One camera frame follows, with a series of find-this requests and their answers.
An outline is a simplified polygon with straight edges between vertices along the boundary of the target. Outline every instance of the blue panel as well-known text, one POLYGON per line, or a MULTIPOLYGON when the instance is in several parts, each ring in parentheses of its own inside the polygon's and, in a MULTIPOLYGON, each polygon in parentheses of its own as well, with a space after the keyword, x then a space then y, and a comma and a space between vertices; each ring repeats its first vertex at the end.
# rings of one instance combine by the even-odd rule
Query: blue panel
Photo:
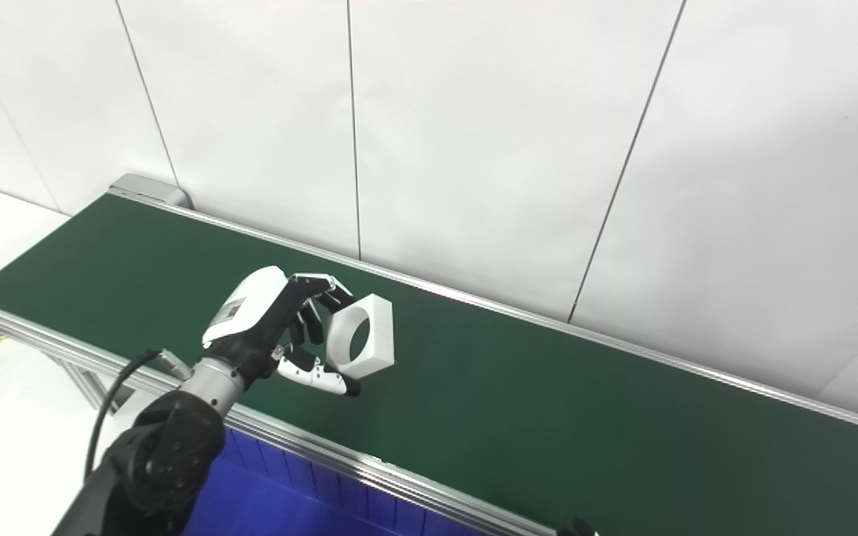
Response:
POLYGON ((395 502, 395 533, 399 536, 422 536, 426 511, 411 502, 395 502))
POLYGON ((238 451, 241 452, 244 467, 259 476, 266 476, 267 466, 263 465, 263 456, 260 455, 258 441, 238 431, 234 431, 234 439, 238 442, 238 451))
POLYGON ((366 519, 366 486, 362 482, 340 475, 340 496, 343 499, 343 510, 366 519))
POLYGON ((287 469, 290 471, 293 489, 307 497, 316 497, 317 485, 313 481, 313 469, 310 468, 310 462, 289 452, 284 452, 283 457, 287 461, 287 469))
POLYGON ((238 450, 238 442, 234 439, 234 432, 228 427, 224 427, 224 450, 220 452, 220 457, 234 464, 244 465, 241 452, 238 450))
POLYGON ((317 485, 317 499, 334 508, 343 508, 343 500, 340 498, 340 476, 336 471, 330 471, 322 465, 311 464, 311 466, 313 481, 317 485))
POLYGON ((460 525, 447 517, 440 516, 436 512, 426 512, 426 522, 422 529, 422 536, 469 536, 472 533, 467 526, 460 525))
POLYGON ((392 532, 217 460, 183 536, 394 536, 392 532))
POLYGON ((367 488, 366 518, 384 529, 395 527, 395 497, 375 488, 367 488))
POLYGON ((257 441, 260 455, 263 457, 263 465, 267 468, 267 476, 276 482, 286 486, 293 486, 290 480, 290 471, 287 470, 287 461, 283 459, 283 451, 271 444, 257 441))

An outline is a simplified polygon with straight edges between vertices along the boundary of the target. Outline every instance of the white wall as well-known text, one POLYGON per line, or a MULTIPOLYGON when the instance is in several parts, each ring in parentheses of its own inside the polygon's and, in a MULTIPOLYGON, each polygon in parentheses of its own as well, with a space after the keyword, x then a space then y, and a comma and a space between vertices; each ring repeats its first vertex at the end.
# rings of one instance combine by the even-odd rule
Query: white wall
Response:
POLYGON ((680 10, 0 0, 0 190, 155 176, 858 410, 858 2, 689 0, 646 108, 680 10))

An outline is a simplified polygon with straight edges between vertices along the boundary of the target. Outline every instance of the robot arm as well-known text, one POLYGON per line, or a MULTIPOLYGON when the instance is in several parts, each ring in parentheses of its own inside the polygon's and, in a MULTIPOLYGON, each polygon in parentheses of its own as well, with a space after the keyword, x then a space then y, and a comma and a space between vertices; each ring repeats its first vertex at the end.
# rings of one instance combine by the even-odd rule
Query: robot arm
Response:
MULTIPOLYGON (((331 275, 287 278, 276 266, 248 275, 205 331, 191 376, 153 401, 110 445, 54 536, 179 534, 224 447, 224 417, 260 377, 277 372, 330 393, 360 394, 358 381, 299 346, 304 332, 311 342, 323 342, 314 301, 336 313, 354 300, 331 275), (292 342, 281 346, 287 330, 292 342)), ((149 351, 140 360, 159 354, 149 351)))

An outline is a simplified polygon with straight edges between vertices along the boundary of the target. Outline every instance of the white desk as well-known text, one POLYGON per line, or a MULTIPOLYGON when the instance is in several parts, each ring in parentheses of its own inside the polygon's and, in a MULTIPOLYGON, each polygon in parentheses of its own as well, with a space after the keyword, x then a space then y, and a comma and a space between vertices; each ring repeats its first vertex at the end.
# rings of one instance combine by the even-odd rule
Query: white desk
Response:
MULTIPOLYGON (((0 194, 0 268, 68 217, 0 194)), ((99 452, 150 396, 132 396, 105 420, 99 452)), ((96 411, 48 357, 0 343, 0 536, 51 534, 81 487, 96 411)))

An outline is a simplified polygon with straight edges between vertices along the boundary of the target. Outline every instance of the white plastic part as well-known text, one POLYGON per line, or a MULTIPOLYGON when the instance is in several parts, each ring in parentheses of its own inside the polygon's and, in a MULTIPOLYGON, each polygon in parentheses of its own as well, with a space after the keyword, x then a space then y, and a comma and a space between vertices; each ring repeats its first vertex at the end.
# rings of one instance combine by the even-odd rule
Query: white plastic part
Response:
POLYGON ((221 306, 201 342, 206 345, 211 340, 252 328, 285 286, 287 277, 276 266, 260 268, 248 275, 221 306))
POLYGON ((310 372, 300 369, 289 359, 283 357, 279 366, 276 367, 276 373, 303 386, 314 387, 335 395, 346 394, 346 383, 343 381, 343 376, 334 372, 326 372, 319 357, 317 357, 317 362, 310 372))
POLYGON ((326 359, 349 377, 360 379, 395 363, 393 303, 375 294, 360 299, 330 318, 326 359), (353 333, 369 319, 370 333, 357 359, 350 355, 353 333))

